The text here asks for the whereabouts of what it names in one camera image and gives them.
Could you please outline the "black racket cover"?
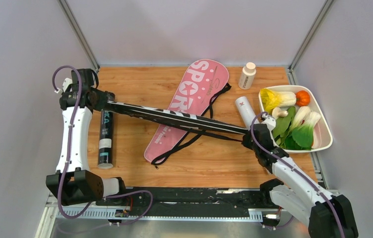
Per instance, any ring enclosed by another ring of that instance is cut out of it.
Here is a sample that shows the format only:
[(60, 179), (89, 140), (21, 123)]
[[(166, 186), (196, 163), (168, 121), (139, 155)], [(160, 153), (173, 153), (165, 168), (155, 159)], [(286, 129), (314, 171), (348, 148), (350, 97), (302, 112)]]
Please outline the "black racket cover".
[(108, 101), (104, 105), (104, 109), (113, 113), (128, 115), (130, 117), (148, 120), (161, 125), (195, 133), (197, 135), (204, 135), (222, 140), (237, 141), (234, 138), (221, 135), (221, 132), (245, 135), (249, 131), (244, 127), (203, 116), (122, 102)]

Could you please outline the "black shuttlecock tube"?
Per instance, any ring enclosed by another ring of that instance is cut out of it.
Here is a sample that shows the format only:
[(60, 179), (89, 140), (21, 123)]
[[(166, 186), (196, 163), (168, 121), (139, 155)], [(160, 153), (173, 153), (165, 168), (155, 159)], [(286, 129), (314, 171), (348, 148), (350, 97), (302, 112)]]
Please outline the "black shuttlecock tube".
[(113, 132), (113, 113), (102, 111), (98, 147), (98, 168), (100, 169), (110, 169), (113, 167)]

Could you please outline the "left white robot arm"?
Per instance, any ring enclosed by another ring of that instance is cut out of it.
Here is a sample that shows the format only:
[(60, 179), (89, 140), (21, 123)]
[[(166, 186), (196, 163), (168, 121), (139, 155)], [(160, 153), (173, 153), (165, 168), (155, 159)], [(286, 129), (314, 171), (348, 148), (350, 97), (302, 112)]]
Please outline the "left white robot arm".
[(103, 111), (110, 93), (97, 88), (98, 76), (90, 68), (77, 69), (63, 65), (52, 76), (54, 91), (59, 99), (63, 117), (62, 148), (56, 171), (46, 177), (46, 186), (58, 201), (60, 213), (67, 219), (81, 216), (64, 211), (65, 206), (85, 204), (109, 198), (123, 205), (128, 198), (121, 177), (102, 178), (90, 171), (88, 165), (88, 130), (94, 111)]

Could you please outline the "white shuttlecock tube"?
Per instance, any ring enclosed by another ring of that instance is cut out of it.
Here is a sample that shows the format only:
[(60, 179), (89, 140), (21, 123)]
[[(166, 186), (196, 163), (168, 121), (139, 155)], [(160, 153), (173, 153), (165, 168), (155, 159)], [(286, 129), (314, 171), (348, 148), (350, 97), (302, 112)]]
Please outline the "white shuttlecock tube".
[(244, 122), (245, 127), (249, 130), (256, 114), (246, 96), (239, 97), (235, 100), (236, 108)]

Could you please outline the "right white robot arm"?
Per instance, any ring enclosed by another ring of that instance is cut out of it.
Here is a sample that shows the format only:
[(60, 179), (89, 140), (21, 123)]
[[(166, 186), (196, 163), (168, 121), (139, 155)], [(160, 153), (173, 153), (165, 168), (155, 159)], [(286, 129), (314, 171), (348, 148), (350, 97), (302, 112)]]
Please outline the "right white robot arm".
[(261, 166), (275, 176), (259, 194), (265, 207), (278, 205), (305, 224), (312, 238), (357, 238), (350, 200), (316, 184), (290, 155), (274, 144), (275, 120), (267, 112), (254, 116), (242, 144), (255, 152)]

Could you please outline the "pink racket cover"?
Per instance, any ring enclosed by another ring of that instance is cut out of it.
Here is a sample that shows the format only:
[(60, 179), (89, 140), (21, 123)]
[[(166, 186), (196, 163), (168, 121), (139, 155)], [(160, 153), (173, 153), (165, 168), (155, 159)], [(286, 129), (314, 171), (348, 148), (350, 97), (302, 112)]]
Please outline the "pink racket cover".
[[(221, 63), (212, 59), (193, 62), (184, 73), (182, 80), (170, 102), (168, 110), (202, 116), (210, 111), (221, 94), (230, 90), (229, 72)], [(148, 144), (144, 158), (154, 166), (163, 164), (172, 154), (192, 145), (201, 136), (195, 135), (183, 143), (187, 131), (159, 125)]]

